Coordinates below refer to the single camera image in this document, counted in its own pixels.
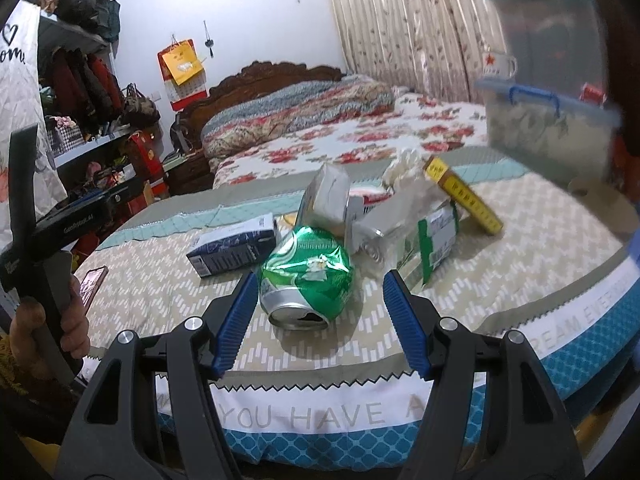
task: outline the curtain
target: curtain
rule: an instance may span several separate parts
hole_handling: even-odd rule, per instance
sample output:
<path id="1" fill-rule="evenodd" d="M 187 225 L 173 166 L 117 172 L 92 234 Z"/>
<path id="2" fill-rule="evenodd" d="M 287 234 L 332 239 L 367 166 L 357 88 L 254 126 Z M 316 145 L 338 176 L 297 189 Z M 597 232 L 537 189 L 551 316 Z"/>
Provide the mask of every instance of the curtain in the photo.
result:
<path id="1" fill-rule="evenodd" d="M 350 70 L 432 97 L 481 102 L 482 52 L 504 49 L 484 0 L 332 0 Z"/>

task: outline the white mug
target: white mug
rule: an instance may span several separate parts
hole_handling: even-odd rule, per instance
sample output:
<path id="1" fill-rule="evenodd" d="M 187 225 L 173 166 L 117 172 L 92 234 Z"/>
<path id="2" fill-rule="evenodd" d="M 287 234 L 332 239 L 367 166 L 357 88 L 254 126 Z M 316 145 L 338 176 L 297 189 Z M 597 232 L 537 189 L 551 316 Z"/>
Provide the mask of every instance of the white mug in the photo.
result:
<path id="1" fill-rule="evenodd" d="M 482 54 L 482 74 L 498 79 L 512 79 L 518 71 L 518 62 L 504 52 L 485 52 Z"/>

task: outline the red jacket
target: red jacket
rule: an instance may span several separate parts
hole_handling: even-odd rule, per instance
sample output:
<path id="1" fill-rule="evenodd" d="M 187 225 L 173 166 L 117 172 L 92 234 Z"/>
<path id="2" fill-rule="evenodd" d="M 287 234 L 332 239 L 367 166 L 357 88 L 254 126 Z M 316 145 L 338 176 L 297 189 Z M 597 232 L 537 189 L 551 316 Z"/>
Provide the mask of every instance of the red jacket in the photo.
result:
<path id="1" fill-rule="evenodd" d="M 50 79 L 56 93 L 56 103 L 60 115 L 69 116 L 76 121 L 82 120 L 88 96 L 79 87 L 69 65 L 66 63 L 66 55 L 63 49 L 59 49 L 52 58 Z"/>
<path id="2" fill-rule="evenodd" d="M 120 99 L 120 89 L 115 85 L 113 75 L 111 75 L 104 62 L 95 54 L 89 54 L 86 60 L 91 71 L 109 94 L 114 110 L 120 115 L 122 113 L 122 100 Z"/>

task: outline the smartphone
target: smartphone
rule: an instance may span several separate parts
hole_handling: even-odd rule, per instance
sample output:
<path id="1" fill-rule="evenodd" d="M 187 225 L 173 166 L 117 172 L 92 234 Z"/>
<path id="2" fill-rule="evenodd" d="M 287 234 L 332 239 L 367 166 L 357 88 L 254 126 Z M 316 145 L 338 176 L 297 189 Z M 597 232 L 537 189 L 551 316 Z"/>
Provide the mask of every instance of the smartphone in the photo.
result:
<path id="1" fill-rule="evenodd" d="M 107 266 L 92 269 L 86 274 L 82 283 L 80 283 L 80 298 L 82 298 L 82 304 L 84 304 L 85 314 L 89 310 L 91 302 L 94 300 L 95 293 L 98 292 L 98 289 L 107 276 L 107 272 L 109 272 Z"/>

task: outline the person's arm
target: person's arm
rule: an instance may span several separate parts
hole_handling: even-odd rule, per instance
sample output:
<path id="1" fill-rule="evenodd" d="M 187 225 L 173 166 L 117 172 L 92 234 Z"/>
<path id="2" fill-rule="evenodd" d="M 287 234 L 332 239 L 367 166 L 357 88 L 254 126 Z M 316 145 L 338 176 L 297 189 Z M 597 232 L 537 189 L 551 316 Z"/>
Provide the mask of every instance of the person's arm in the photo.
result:
<path id="1" fill-rule="evenodd" d="M 79 296 L 80 283 L 72 276 L 69 284 L 71 304 L 62 314 L 60 341 L 64 351 L 75 358 L 85 357 L 91 346 L 89 321 Z M 0 388 L 10 388 L 21 395 L 44 404 L 59 402 L 62 388 L 54 383 L 52 373 L 38 353 L 33 331 L 44 325 L 44 308 L 33 298 L 23 298 L 11 323 L 9 335 L 0 340 Z"/>

